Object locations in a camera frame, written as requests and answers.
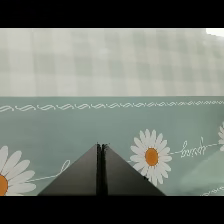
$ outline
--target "daisy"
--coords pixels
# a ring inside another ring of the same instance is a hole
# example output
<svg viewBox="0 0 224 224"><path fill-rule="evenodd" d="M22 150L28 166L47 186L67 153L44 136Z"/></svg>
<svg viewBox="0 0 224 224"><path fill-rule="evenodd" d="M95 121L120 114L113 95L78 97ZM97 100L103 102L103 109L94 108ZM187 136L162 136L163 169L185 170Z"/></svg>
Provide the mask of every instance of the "daisy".
<svg viewBox="0 0 224 224"><path fill-rule="evenodd" d="M170 148L166 147L167 140L163 140L163 135L156 137L156 131L151 135L148 129L145 133L140 131L140 140L134 138L136 146L131 146L131 150L137 155L130 157L130 160L136 162L133 166L137 171L146 176L150 182L157 186L157 180L163 184L163 177L168 178L167 172L171 171L167 162L172 160L168 155Z"/></svg>
<svg viewBox="0 0 224 224"><path fill-rule="evenodd" d="M0 196L22 196L21 193L30 192L36 188L35 184L26 183L35 172L25 171L30 161L19 162L21 155L21 151L16 151L7 160L8 147L3 146L0 149Z"/></svg>
<svg viewBox="0 0 224 224"><path fill-rule="evenodd" d="M221 138L219 140L219 144L221 144L220 151L224 151L224 122L222 123L223 126L220 126L220 132L219 132L219 137Z"/></svg>

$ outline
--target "wavy line pattern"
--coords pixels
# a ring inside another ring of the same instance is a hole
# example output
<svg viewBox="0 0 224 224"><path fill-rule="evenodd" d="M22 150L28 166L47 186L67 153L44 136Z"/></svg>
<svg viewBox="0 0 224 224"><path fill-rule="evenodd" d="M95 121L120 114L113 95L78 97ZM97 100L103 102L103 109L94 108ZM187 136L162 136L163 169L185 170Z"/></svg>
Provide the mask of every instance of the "wavy line pattern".
<svg viewBox="0 0 224 224"><path fill-rule="evenodd" d="M5 111L15 111L15 110L19 110L22 112L25 111L29 111L29 110L74 110L74 109L79 109L79 110L83 110L83 109L114 109L114 108L129 108L129 107L136 107L136 108L140 108L140 107L145 107L145 108L150 108L150 107L172 107L172 106L199 106L199 105L223 105L224 101L189 101L189 102L161 102L161 103L157 103L157 102L150 102L150 103L112 103L112 104L65 104L65 105L44 105L44 106L40 106L40 105L26 105L23 107L18 107L18 106L9 106L9 105L5 105L5 106L0 106L0 113L1 112L5 112Z"/></svg>

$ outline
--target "black triangular object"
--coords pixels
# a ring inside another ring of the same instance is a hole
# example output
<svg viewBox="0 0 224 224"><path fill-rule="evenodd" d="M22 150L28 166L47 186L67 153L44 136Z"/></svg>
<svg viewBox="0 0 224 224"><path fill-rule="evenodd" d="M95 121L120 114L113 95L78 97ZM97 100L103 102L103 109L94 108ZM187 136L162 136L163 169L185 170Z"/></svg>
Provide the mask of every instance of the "black triangular object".
<svg viewBox="0 0 224 224"><path fill-rule="evenodd" d="M89 149L38 196L96 195L97 147Z"/></svg>
<svg viewBox="0 0 224 224"><path fill-rule="evenodd" d="M108 195L165 196L110 147L103 145L102 150L105 151Z"/></svg>

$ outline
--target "daisy print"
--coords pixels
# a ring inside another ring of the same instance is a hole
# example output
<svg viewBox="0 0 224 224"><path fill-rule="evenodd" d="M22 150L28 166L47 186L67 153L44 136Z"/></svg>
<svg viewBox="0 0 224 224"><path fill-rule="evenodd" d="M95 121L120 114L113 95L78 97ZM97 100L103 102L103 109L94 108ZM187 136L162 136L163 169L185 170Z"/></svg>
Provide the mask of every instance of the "daisy print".
<svg viewBox="0 0 224 224"><path fill-rule="evenodd" d="M16 151L8 158L8 147L0 149L0 196L22 196L36 188L35 184L26 183L35 172L25 171L30 161L19 162L21 155L21 151Z"/></svg>
<svg viewBox="0 0 224 224"><path fill-rule="evenodd" d="M222 126L220 126L219 137L221 138L219 140L219 144L221 144L220 151L224 151L224 122L222 123Z"/></svg>
<svg viewBox="0 0 224 224"><path fill-rule="evenodd" d="M134 138L135 146L131 150L135 153L130 157L133 166L143 176L146 176L150 182L157 186L157 182L163 184L163 178L168 178L168 172L171 171L167 162L172 160L168 155L170 148L167 147L167 140L163 140L163 135L156 136L156 131L152 133L146 129L145 133L140 131L140 138Z"/></svg>

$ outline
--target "checkered tablecloth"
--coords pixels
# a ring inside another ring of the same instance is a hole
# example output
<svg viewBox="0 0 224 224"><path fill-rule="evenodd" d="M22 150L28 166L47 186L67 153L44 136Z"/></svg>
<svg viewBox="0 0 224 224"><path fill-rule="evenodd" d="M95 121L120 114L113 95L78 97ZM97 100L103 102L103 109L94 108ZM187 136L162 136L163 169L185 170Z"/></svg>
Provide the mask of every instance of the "checkered tablecloth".
<svg viewBox="0 0 224 224"><path fill-rule="evenodd" d="M0 29L0 96L224 94L205 29Z"/></svg>

